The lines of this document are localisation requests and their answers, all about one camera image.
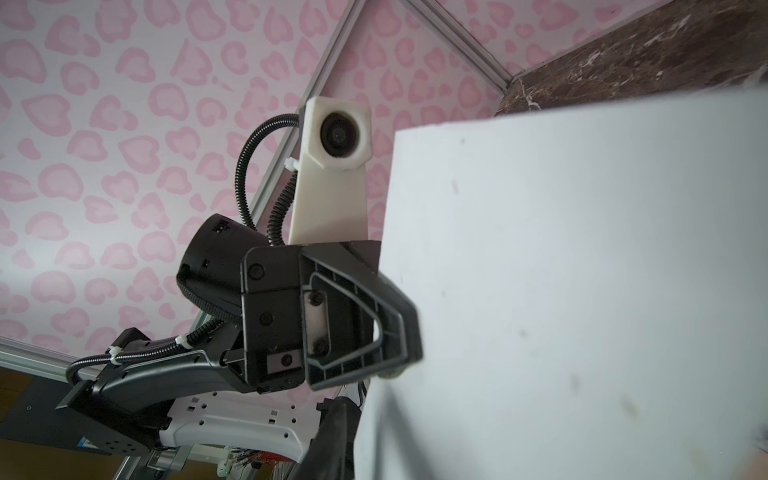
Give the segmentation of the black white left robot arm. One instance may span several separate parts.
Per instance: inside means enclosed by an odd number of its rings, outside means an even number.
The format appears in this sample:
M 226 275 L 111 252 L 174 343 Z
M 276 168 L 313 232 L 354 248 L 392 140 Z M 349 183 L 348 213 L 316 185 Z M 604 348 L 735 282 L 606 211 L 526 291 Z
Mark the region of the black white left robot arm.
M 417 312 L 378 271 L 377 241 L 276 246 L 215 214 L 190 242 L 176 282 L 208 315 L 154 341 L 135 327 L 66 371 L 58 411 L 109 453 L 161 444 L 170 408 L 196 394 L 313 390 L 392 377 L 422 356 Z

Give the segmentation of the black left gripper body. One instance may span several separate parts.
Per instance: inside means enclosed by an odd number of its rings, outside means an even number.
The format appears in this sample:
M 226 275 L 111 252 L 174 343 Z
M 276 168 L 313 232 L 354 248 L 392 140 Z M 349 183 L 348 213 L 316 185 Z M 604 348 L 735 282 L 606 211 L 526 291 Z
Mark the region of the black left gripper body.
M 303 246 L 253 248 L 242 262 L 244 378 L 259 393 L 289 390 L 306 378 Z

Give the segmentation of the white letter paper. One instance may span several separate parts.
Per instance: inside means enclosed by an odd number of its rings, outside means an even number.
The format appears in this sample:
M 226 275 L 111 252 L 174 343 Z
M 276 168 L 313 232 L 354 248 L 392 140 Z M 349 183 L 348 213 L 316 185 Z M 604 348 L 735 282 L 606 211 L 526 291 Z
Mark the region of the white letter paper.
M 360 479 L 763 479 L 767 91 L 400 131 Z

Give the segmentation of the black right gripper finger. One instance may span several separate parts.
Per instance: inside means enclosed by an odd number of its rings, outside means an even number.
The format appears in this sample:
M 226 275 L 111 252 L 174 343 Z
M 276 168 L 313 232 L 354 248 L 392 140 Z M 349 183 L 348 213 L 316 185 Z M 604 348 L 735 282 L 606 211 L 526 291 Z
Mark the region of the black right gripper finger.
M 321 421 L 304 456 L 305 479 L 354 479 L 354 441 L 361 409 L 349 398 L 324 400 Z

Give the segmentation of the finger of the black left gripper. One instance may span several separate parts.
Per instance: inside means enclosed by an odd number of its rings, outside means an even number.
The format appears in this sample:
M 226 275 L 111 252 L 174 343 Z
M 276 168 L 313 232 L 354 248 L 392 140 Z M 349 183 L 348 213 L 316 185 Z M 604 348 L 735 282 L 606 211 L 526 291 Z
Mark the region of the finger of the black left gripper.
M 417 308 L 379 271 L 382 243 L 300 248 L 306 381 L 323 390 L 391 379 L 423 358 Z

